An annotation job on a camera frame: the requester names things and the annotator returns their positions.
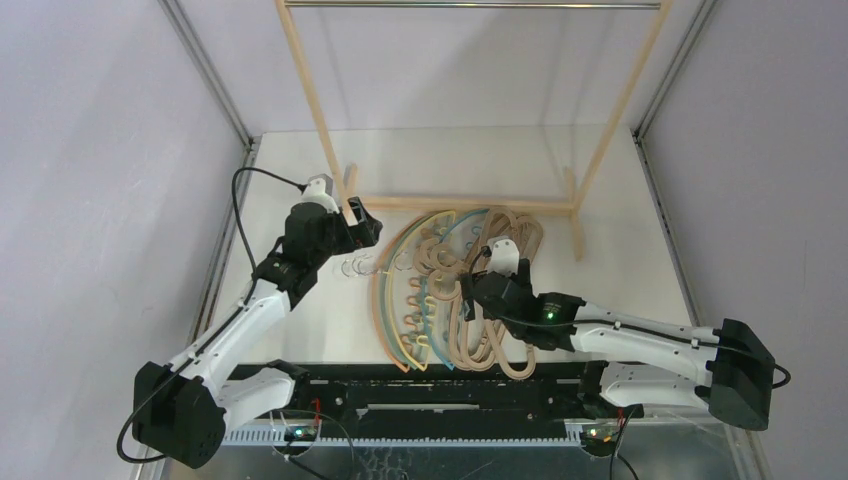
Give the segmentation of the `beige plastic hanger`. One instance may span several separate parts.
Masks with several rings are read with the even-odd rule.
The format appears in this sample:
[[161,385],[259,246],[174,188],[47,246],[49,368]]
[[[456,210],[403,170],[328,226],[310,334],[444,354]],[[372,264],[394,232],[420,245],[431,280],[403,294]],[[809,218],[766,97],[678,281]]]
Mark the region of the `beige plastic hanger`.
[[[508,213],[505,209],[496,209],[494,213],[487,213],[478,238],[468,249],[465,258],[466,264],[471,265],[474,257],[489,239],[503,235],[508,235],[514,240],[519,253],[532,261],[544,238],[544,229],[529,214]],[[458,340],[459,359],[468,371],[484,372],[498,365],[501,371],[512,380],[525,380],[534,373],[537,364],[537,349],[526,342],[519,342],[526,356],[526,365],[517,369],[510,364],[510,359],[503,346],[508,330],[502,321],[482,320],[480,341],[473,352],[470,351],[468,333],[469,328],[467,326],[461,327]]]
[[449,240],[448,236],[431,236],[420,243],[413,257],[423,289],[430,346],[447,366],[483,372],[495,365],[495,350],[503,334],[494,329],[494,335],[490,336],[489,331],[483,329],[477,339],[472,337],[468,319],[473,309],[465,303],[461,286],[471,259],[455,254]]
[[512,380],[526,380],[536,368],[534,349],[525,346],[526,364],[514,367],[503,342],[508,331],[501,321],[483,320],[481,333],[476,344],[469,339],[471,327],[467,319],[475,313],[473,307],[464,307],[459,275],[470,266],[458,259],[450,247],[438,243],[426,254],[432,271],[427,277],[427,286],[432,296],[448,307],[447,339],[450,362],[462,371],[484,372],[495,365]]
[[424,240],[413,258],[415,269],[422,274],[426,296],[448,310],[440,326],[429,328],[429,335],[439,336],[444,345],[438,347],[431,340],[431,349],[451,370],[484,372],[498,365],[507,377],[526,379],[535,369],[534,349],[526,349],[526,367],[511,367],[503,347],[506,328],[501,321],[485,320],[478,329],[479,337],[469,337],[469,324],[476,313],[463,297],[461,275],[473,265],[485,266],[487,261],[477,255],[489,240],[502,235],[517,239],[519,251],[534,257],[543,229],[534,217],[516,214],[506,207],[469,211],[452,219],[449,226]]

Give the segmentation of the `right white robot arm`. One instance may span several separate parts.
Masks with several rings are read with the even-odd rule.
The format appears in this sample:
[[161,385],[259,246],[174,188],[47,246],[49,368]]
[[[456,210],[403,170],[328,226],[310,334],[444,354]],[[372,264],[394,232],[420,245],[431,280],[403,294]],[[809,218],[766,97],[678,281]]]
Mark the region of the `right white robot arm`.
[[510,267],[465,273],[465,299],[486,320],[539,350],[593,355],[578,388],[592,416],[611,408],[685,406],[749,431],[765,431],[779,387],[776,359],[745,322],[718,328],[666,324],[619,314],[581,297],[536,294],[526,259]]

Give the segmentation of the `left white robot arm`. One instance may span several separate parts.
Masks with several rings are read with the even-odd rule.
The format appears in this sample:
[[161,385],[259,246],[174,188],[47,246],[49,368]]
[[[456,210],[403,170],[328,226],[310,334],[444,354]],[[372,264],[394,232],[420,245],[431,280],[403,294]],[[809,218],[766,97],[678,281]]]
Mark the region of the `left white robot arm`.
[[311,388],[290,366],[273,361],[254,375],[233,380],[244,355],[282,322],[316,285],[333,256],[374,246],[382,224],[358,197],[347,201],[348,224],[331,197],[306,195],[285,220],[284,233],[251,272],[229,316],[163,365],[148,362],[134,378],[133,411],[122,425],[116,452],[127,463],[127,435],[197,469],[208,463],[233,430],[262,413],[280,409],[290,417],[311,407]]

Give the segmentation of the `wooden clothes rack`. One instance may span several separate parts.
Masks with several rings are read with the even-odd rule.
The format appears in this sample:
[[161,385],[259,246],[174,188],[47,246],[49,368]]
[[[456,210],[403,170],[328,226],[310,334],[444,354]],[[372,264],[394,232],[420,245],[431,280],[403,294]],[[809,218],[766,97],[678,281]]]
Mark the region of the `wooden clothes rack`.
[[645,65],[653,52],[661,30],[673,7],[672,1],[598,3],[598,2],[526,2],[526,1],[277,1],[275,7],[294,62],[305,99],[312,116],[315,131],[322,146],[331,178],[338,186],[342,209],[348,219],[353,217],[349,199],[354,188],[343,179],[338,158],[330,138],[326,118],[305,54],[300,34],[291,10],[294,8],[373,8],[373,9],[498,9],[498,10],[646,10],[656,13],[650,30],[640,47],[637,59],[609,114],[606,125],[590,157],[585,174],[576,181],[572,170],[565,170],[567,197],[556,200],[522,200],[507,197],[480,196],[422,196],[422,195],[372,195],[362,199],[369,209],[384,211],[472,210],[491,206],[517,209],[521,212],[562,216],[569,219],[573,232],[573,252],[577,261],[585,256],[585,238],[580,223],[580,211],[595,177],[609,150],[616,130],[624,116]]

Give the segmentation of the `right circuit board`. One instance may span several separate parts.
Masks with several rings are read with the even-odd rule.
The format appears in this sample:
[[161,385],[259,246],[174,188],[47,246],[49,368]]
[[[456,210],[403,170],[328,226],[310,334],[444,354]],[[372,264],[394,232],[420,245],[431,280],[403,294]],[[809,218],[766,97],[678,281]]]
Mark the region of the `right circuit board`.
[[581,433],[581,441],[586,445],[611,444],[617,439],[618,428],[589,426]]

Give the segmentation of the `circuit board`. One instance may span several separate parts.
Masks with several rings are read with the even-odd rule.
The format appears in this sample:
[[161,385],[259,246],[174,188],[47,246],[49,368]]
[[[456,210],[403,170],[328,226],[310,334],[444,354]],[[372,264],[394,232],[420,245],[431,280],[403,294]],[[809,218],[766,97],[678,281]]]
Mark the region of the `circuit board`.
[[618,428],[589,426],[581,433],[581,441],[586,445],[611,444],[617,439]]
[[283,433],[283,444],[294,444],[298,442],[311,443],[316,440],[319,435],[319,429],[314,426],[293,426],[287,427]]

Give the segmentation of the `left circuit board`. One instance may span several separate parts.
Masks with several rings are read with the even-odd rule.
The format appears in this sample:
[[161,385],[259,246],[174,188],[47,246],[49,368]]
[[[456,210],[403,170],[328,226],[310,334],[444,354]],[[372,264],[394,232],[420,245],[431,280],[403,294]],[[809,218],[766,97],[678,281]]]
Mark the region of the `left circuit board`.
[[287,427],[283,433],[283,444],[294,444],[298,442],[311,443],[316,440],[319,435],[319,429],[314,426],[293,426]]

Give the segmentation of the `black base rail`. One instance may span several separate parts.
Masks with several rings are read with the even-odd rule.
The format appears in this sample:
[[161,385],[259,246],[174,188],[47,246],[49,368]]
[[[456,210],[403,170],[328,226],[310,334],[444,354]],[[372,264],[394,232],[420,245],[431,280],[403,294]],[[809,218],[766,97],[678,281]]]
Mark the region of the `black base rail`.
[[526,380],[494,370],[436,365],[403,373],[389,364],[306,364],[289,404],[234,430],[268,432],[282,445],[287,427],[319,429],[315,444],[357,446],[581,446],[589,426],[619,428],[641,407],[585,402],[579,363],[544,363]]

